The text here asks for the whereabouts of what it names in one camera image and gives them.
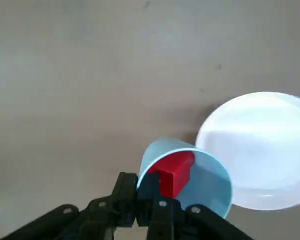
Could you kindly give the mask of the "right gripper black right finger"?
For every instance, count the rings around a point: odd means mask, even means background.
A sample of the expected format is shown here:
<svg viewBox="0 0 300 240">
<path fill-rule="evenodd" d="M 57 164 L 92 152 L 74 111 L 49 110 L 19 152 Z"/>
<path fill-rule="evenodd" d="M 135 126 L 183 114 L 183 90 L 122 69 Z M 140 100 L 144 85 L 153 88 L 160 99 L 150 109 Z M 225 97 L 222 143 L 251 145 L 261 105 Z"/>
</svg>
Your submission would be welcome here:
<svg viewBox="0 0 300 240">
<path fill-rule="evenodd" d="M 146 174 L 136 195 L 136 220 L 148 227 L 147 240 L 250 240 L 243 231 L 201 204 L 182 209 L 164 197 L 158 173 Z"/>
</svg>

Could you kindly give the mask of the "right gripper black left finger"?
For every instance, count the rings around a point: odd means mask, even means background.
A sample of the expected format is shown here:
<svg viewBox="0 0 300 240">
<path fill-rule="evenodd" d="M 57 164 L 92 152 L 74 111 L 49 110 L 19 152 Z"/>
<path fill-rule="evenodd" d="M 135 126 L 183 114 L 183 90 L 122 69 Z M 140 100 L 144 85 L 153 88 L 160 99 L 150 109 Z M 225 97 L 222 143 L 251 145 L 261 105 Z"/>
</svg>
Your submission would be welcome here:
<svg viewBox="0 0 300 240">
<path fill-rule="evenodd" d="M 112 240 L 118 227 L 135 221 L 135 173 L 121 172 L 110 195 L 79 210 L 63 204 L 4 236 L 5 240 Z"/>
</svg>

